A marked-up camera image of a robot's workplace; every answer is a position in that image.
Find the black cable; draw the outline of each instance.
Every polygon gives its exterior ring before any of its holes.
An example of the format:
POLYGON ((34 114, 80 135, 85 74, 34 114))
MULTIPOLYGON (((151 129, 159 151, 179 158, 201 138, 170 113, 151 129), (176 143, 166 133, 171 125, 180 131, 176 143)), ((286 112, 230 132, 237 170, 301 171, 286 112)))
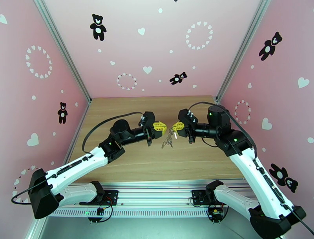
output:
POLYGON ((254 140, 251 138, 251 136, 241 127, 241 125, 239 125, 239 123, 232 117, 232 115, 230 115, 223 107, 221 107, 220 105, 215 105, 213 103, 210 103, 210 102, 205 102, 205 101, 201 101, 201 102, 197 102, 195 104, 192 104, 190 107, 189 107, 189 110, 193 107, 193 106, 196 106, 196 105, 199 105, 199 104, 206 104, 206 105, 212 105, 212 106, 216 106, 217 108, 223 110, 223 112, 225 112, 228 117, 235 123, 236 126, 239 127, 239 129, 241 129, 242 133, 245 135, 245 137, 251 142, 251 144, 253 145, 254 147, 254 156, 256 159, 257 158, 257 147, 256 147, 256 144, 254 142, 254 140))
POLYGON ((36 185, 34 185, 34 186, 24 190, 24 191, 22 191, 21 193, 16 194, 14 197, 11 198, 11 202, 14 203, 14 204, 19 204, 19 205, 31 205, 31 203, 29 203, 29 202, 15 202, 14 199, 17 198, 18 196, 22 195, 23 193, 26 193, 26 192, 32 190, 33 188, 37 187, 38 185, 48 181, 49 179, 51 179, 54 176, 55 176, 55 174, 51 175, 49 178, 46 178, 44 181, 42 181, 42 182, 40 182, 40 183, 38 183, 38 184, 36 184, 36 185))
POLYGON ((305 224, 305 222, 303 222, 303 220, 288 206, 288 209, 293 213, 293 215, 307 228, 307 230, 310 231, 310 233, 312 233, 312 235, 314 235, 314 231, 305 224))
POLYGON ((91 136, 91 134, 92 134, 98 127, 102 126, 103 124, 105 124, 105 123, 107 123, 107 122, 109 122, 109 121, 111 121, 111 120, 119 119, 119 118, 122 118, 122 117, 127 117, 127 116, 130 116, 130 115, 133 115, 133 114, 141 114, 141 115, 143 115, 142 112, 138 112, 138 111, 132 112, 132 113, 128 113, 128 114, 118 115, 118 116, 115 116, 115 117, 106 119, 106 120, 100 122, 100 123, 99 123, 98 125, 96 125, 95 127, 93 127, 93 128, 87 133, 87 135, 85 136, 85 138, 84 138, 84 140, 83 140, 83 143, 82 143, 82 151, 83 151, 84 153, 86 153, 86 154, 90 154, 90 155, 93 156, 93 154, 92 154, 91 152, 87 152, 87 151, 84 150, 84 149, 85 149, 85 143, 86 143, 87 139, 91 136))
POLYGON ((204 140, 204 138, 202 138, 202 141, 203 141, 205 144, 207 144, 208 146, 210 146, 210 147, 213 147, 213 148, 217 148, 217 147, 218 147, 217 145, 216 145, 216 146, 212 146, 212 145, 210 145, 209 143, 206 143, 205 140, 204 140))

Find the pink wall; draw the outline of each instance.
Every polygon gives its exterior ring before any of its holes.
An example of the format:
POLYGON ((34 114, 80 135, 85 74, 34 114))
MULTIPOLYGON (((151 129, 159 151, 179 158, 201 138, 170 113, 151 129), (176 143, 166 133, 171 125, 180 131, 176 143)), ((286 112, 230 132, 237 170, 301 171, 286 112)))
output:
POLYGON ((215 95, 259 0, 45 3, 91 96, 129 97, 215 95), (103 41, 92 14, 103 17, 103 41))
POLYGON ((24 238, 33 211, 10 199, 37 168, 63 163, 87 101, 33 1, 1 1, 0 33, 0 238, 24 238), (65 124, 60 102, 67 104, 65 124))
MULTIPOLYGON (((305 209, 304 221, 312 228, 313 8, 310 0, 271 2, 221 102, 251 134, 263 165, 268 170, 271 164, 284 167, 288 177, 298 182, 295 193, 287 185, 280 189, 305 209), (274 54, 262 61, 259 52, 277 31, 282 41, 275 46, 274 54)), ((310 233, 299 223, 287 238, 310 238, 310 233)))

